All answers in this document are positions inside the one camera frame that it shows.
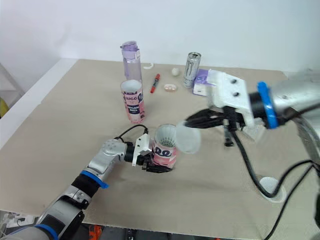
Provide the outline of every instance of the clear water bottle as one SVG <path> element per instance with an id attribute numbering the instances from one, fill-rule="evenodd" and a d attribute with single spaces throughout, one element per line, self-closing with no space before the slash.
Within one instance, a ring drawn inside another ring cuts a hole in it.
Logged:
<path id="1" fill-rule="evenodd" d="M 120 47 L 122 49 L 124 75 L 127 80 L 142 82 L 140 51 L 136 41 L 127 41 Z"/>
<path id="2" fill-rule="evenodd" d="M 131 123 L 141 123 L 145 116 L 144 94 L 141 77 L 140 51 L 136 41 L 127 41 L 121 46 L 124 75 L 121 83 L 124 106 Z"/>

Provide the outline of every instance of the orange part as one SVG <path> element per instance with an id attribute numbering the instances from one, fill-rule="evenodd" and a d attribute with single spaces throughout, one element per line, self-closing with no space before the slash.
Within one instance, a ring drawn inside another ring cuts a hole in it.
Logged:
<path id="1" fill-rule="evenodd" d="M 99 240 L 102 234 L 102 227 L 99 225 L 89 226 L 89 240 Z"/>

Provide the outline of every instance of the table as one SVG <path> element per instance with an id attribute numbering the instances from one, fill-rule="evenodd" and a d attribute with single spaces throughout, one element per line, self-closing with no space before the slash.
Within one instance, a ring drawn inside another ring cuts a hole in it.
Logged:
<path id="1" fill-rule="evenodd" d="M 182 65 L 166 64 L 142 70 L 144 124 L 150 129 L 177 124 L 207 107 L 205 97 L 183 87 L 182 76 L 171 75 L 173 67 L 184 71 Z M 255 91 L 258 81 L 272 84 L 286 79 L 279 71 L 213 69 L 245 79 L 250 92 Z M 120 93 L 120 83 L 125 79 L 121 62 L 82 59 L 75 64 L 69 62 L 65 71 L 64 76 L 60 71 L 50 82 L 52 87 L 46 91 L 52 90 L 47 95 L 41 93 L 46 95 L 41 104 L 0 150 L 2 210 L 40 215 L 104 141 L 131 126 Z M 161 79 L 151 95 L 157 73 Z M 167 83 L 176 84 L 178 91 L 165 92 L 163 85 Z M 135 140 L 140 134 L 136 128 L 125 139 Z M 110 187 L 96 193 L 84 221 L 188 235 L 264 238 L 282 205 L 265 200 L 257 192 L 239 150 L 224 147 L 221 131 L 212 128 L 201 130 L 201 134 L 200 151 L 193 155 L 180 152 L 172 172 L 156 174 L 130 163 L 117 165 L 107 181 Z M 261 176 L 279 178 L 289 165 L 308 158 L 293 123 L 266 131 L 258 143 L 242 135 L 240 138 Z M 303 170 L 297 169 L 285 182 L 287 192 Z M 312 172 L 293 195 L 273 239 L 310 239 L 319 231 L 313 221 L 317 192 Z"/>

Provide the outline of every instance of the small box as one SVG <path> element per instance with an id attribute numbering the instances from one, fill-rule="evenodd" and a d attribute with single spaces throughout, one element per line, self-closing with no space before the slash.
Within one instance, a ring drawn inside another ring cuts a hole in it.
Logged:
<path id="1" fill-rule="evenodd" d="M 199 69 L 193 83 L 193 94 L 207 96 L 207 88 L 214 86 L 214 84 L 207 82 L 207 77 L 208 70 Z"/>

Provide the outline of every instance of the red marker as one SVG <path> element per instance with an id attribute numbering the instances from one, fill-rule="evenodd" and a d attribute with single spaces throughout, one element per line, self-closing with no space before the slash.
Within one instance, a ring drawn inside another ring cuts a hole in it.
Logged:
<path id="1" fill-rule="evenodd" d="M 159 82 L 159 79 L 160 79 L 160 74 L 158 73 L 158 74 L 155 76 L 155 78 L 154 78 L 154 82 L 153 82 L 153 85 L 152 85 L 152 88 L 151 88 L 150 93 L 153 94 L 153 93 L 155 92 L 156 87 L 157 87 L 158 82 Z"/>

